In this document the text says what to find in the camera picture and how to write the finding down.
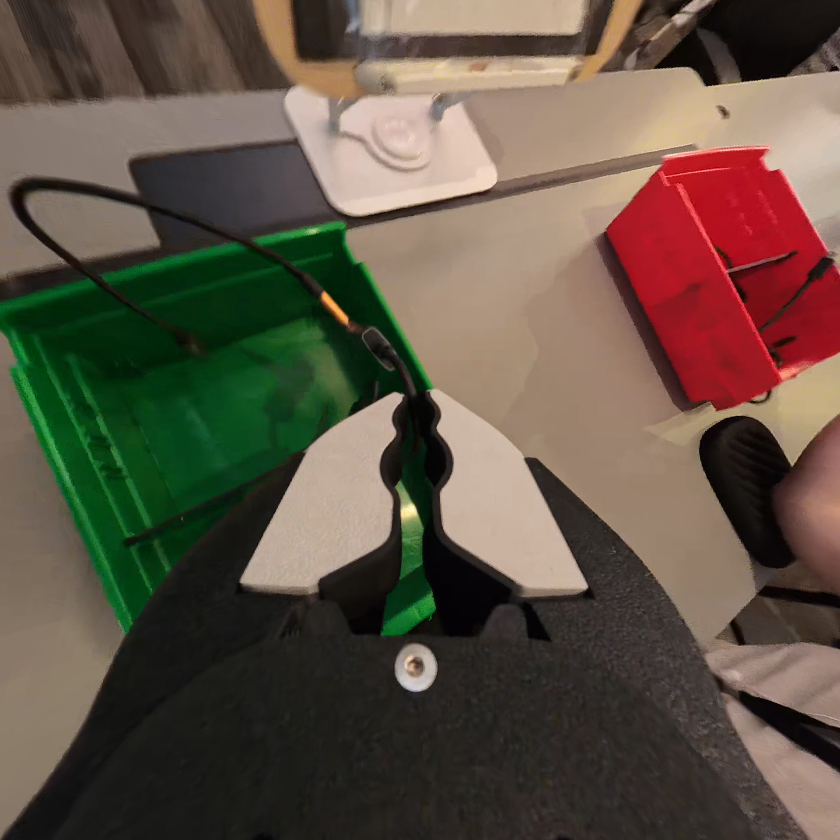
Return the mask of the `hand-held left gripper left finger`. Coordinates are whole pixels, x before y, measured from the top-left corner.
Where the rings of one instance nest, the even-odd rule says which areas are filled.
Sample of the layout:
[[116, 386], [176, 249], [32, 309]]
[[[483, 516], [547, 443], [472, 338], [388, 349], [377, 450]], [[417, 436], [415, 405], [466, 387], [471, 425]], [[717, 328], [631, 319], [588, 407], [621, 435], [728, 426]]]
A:
[[387, 596], [402, 567], [405, 397], [384, 396], [309, 446], [240, 577], [252, 592]]

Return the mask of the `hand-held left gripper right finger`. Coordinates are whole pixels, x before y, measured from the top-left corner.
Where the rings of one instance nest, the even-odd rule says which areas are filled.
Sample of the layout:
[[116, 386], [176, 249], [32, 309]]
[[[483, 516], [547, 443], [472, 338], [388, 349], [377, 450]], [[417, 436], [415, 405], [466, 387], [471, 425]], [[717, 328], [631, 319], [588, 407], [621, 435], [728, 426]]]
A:
[[522, 451], [444, 392], [424, 397], [441, 546], [522, 600], [585, 593], [587, 581]]

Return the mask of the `green plastic bin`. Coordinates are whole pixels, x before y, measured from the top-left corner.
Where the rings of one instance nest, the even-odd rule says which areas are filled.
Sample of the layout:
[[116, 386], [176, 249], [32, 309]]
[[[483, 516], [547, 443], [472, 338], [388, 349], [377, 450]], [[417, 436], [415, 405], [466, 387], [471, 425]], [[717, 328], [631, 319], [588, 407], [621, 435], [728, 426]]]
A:
[[286, 271], [237, 245], [2, 300], [11, 375], [128, 631], [182, 556], [270, 471], [403, 387]]

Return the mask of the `black usb-c cable orange tips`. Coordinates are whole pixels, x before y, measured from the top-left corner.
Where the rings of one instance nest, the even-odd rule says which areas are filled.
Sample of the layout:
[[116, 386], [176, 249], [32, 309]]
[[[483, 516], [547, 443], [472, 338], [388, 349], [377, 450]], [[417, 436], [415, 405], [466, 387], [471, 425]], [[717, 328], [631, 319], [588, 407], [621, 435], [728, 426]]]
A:
[[56, 241], [38, 223], [28, 209], [28, 199], [39, 193], [56, 193], [67, 196], [82, 196], [100, 201], [116, 203], [121, 206], [132, 207], [148, 214], [169, 218], [179, 224], [202, 230], [223, 241], [235, 244], [261, 259], [274, 264], [288, 273], [309, 297], [317, 302], [321, 310], [350, 336], [355, 337], [366, 348], [367, 352], [376, 359], [377, 363], [386, 371], [394, 372], [402, 384], [402, 393], [407, 399], [409, 421], [415, 434], [419, 434], [417, 419], [418, 390], [413, 376], [406, 362], [398, 353], [395, 346], [384, 336], [384, 333], [373, 325], [358, 323], [328, 294], [325, 288], [306, 270], [287, 257], [256, 242], [255, 239], [238, 234], [232, 230], [212, 224], [194, 214], [178, 211], [168, 206], [153, 203], [149, 199], [115, 187], [100, 185], [93, 182], [74, 181], [62, 177], [26, 176], [12, 184], [7, 190], [7, 200], [17, 221], [40, 244], [45, 246], [54, 256], [57, 256], [69, 268], [89, 279], [97, 288], [115, 300], [122, 307], [131, 310], [144, 321], [153, 324], [157, 329], [167, 333], [180, 348], [196, 355], [201, 344], [194, 332], [177, 327], [154, 315], [139, 303], [125, 297], [116, 287], [109, 284], [88, 264], [71, 253], [66, 247]]

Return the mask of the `person's right hand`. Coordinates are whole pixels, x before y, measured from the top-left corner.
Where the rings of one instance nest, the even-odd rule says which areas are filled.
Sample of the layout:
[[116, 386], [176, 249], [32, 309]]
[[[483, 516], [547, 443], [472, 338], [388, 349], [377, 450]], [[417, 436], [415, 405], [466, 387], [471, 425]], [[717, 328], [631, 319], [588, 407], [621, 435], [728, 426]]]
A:
[[773, 512], [795, 559], [838, 595], [838, 416], [813, 438], [773, 490]]

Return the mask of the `red plastic bin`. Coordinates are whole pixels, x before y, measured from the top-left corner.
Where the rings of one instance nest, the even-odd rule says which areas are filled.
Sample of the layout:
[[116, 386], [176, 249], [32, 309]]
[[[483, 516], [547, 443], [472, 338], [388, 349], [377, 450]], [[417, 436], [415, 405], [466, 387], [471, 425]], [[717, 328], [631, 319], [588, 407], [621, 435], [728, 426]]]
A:
[[669, 155], [605, 236], [690, 403], [748, 403], [839, 351], [833, 252], [766, 146]]

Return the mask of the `person's beige trousers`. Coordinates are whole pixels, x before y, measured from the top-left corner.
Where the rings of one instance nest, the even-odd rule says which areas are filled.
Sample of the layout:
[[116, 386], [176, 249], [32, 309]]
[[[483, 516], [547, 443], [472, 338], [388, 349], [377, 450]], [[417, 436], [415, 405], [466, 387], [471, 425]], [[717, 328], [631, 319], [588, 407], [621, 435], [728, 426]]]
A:
[[839, 838], [838, 657], [806, 643], [706, 654], [733, 727], [808, 838]]

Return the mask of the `dark flat pad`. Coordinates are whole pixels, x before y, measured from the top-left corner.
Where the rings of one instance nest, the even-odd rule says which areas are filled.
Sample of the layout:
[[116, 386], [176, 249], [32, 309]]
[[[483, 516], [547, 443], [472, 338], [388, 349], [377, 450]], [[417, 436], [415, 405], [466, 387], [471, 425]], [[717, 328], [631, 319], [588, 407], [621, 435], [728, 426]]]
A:
[[137, 193], [151, 203], [240, 235], [341, 219], [294, 140], [136, 157], [129, 171]]

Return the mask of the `black office chair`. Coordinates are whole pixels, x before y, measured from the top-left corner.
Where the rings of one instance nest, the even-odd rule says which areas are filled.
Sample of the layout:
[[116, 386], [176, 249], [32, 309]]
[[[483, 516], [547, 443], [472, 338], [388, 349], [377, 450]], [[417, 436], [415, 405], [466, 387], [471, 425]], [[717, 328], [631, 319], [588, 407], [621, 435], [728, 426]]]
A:
[[708, 87], [838, 71], [839, 2], [643, 2], [617, 61], [688, 68]]

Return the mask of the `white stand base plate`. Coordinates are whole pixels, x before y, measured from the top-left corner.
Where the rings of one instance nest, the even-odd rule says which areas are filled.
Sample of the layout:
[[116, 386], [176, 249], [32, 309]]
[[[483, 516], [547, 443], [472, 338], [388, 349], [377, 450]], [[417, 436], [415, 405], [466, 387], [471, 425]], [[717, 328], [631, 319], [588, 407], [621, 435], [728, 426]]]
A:
[[284, 109], [322, 193], [345, 216], [439, 203], [497, 184], [497, 166], [459, 101], [330, 99], [295, 86]]

